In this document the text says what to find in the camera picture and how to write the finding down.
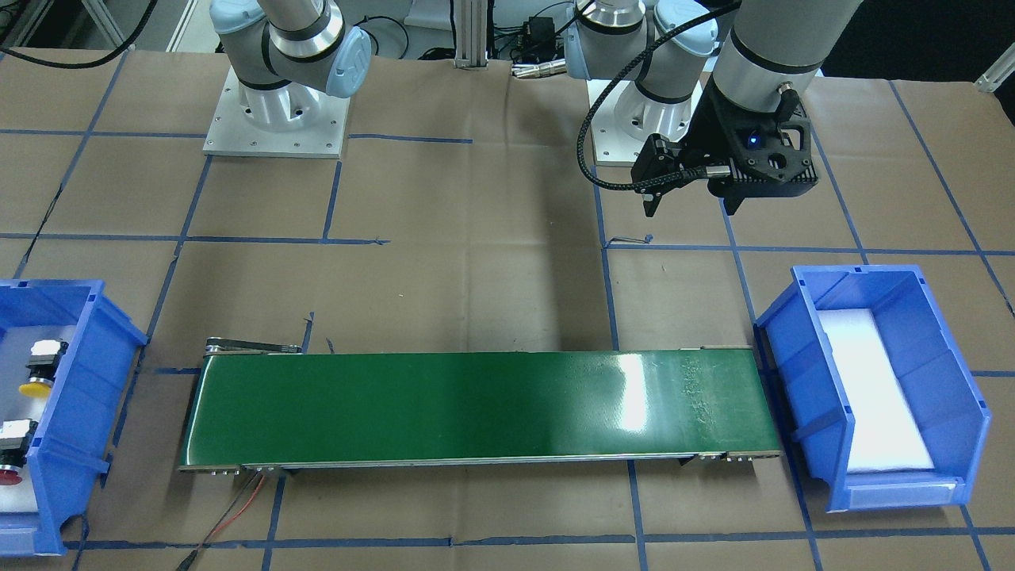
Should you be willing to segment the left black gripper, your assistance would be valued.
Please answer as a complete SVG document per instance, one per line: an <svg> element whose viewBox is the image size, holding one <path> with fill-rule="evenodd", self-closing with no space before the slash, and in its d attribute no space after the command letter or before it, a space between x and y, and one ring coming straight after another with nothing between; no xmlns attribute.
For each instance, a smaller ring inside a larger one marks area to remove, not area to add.
<svg viewBox="0 0 1015 571"><path fill-rule="evenodd" d="M659 182L671 174L707 170L708 191L722 198L729 217L747 198L798 197L816 186L811 124L800 94L790 81L774 94L775 111L750 111L726 98L710 79L682 140L649 135L631 169L645 216L655 217L664 195L680 187Z"/></svg>

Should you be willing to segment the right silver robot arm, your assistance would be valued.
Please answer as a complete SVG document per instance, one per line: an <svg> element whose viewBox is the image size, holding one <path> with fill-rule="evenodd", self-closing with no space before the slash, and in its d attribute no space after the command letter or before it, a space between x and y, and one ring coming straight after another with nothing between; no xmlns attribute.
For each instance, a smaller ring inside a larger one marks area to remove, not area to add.
<svg viewBox="0 0 1015 571"><path fill-rule="evenodd" d="M325 95L347 100L365 82L370 35L348 25L335 1L213 1L209 12L240 108L259 128L300 128Z"/></svg>

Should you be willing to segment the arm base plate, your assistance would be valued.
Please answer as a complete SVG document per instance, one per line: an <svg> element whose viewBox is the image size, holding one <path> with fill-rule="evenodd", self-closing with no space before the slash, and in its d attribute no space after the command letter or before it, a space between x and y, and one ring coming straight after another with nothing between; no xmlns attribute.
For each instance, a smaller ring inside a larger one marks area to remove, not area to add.
<svg viewBox="0 0 1015 571"><path fill-rule="evenodd" d="M701 95L703 84L697 83L688 100L675 104L656 102L638 91L633 82L621 81L592 121L596 165L633 166L646 138L652 134L673 142L682 140Z"/></svg>
<svg viewBox="0 0 1015 571"><path fill-rule="evenodd" d="M347 98L296 83L254 90L229 69L203 152L233 158L340 159L349 108Z"/></svg>

